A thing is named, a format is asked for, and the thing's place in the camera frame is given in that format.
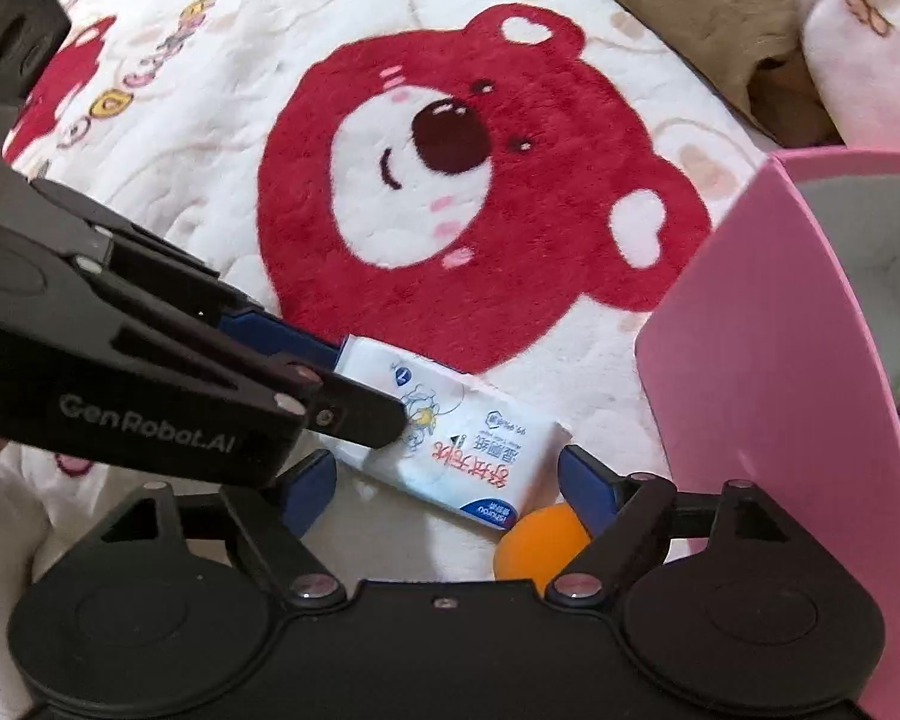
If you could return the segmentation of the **orange makeup sponge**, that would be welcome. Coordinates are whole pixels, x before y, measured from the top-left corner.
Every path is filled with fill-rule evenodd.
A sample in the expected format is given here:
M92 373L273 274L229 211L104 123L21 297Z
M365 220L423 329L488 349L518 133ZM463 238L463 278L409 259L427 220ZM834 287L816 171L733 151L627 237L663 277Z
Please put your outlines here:
M499 541L494 578L530 580L544 595L549 582L590 543L589 532L566 502L528 514Z

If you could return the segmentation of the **white blue tissue pack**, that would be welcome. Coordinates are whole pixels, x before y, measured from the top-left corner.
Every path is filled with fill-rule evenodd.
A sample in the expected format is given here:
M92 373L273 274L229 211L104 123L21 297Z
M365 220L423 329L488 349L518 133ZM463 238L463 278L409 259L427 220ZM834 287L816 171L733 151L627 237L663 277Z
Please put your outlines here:
M383 449L330 440L338 460L499 532L532 508L571 438L559 419L383 341L348 338L336 372L395 397L408 419Z

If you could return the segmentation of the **pink cardboard box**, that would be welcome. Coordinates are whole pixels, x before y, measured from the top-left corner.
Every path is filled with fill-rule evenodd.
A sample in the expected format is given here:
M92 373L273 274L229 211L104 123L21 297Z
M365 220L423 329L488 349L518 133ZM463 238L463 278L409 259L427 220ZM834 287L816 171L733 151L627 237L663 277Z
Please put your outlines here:
M751 479L878 601L900 718L900 151L779 151L635 342L671 476Z

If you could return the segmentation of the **red bear bed blanket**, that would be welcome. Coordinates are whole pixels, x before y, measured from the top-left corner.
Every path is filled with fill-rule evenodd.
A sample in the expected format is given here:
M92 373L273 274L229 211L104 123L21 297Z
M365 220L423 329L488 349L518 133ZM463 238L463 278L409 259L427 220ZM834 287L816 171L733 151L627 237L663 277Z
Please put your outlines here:
M616 0L52 0L0 158L328 341L475 374L665 470L634 338L763 160Z

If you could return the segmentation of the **brown pillow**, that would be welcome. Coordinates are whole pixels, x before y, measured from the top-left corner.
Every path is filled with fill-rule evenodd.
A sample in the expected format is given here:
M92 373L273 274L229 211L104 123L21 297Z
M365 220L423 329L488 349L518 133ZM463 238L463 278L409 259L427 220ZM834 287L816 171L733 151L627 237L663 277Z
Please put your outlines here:
M797 0L616 0L785 148L838 145L809 75Z

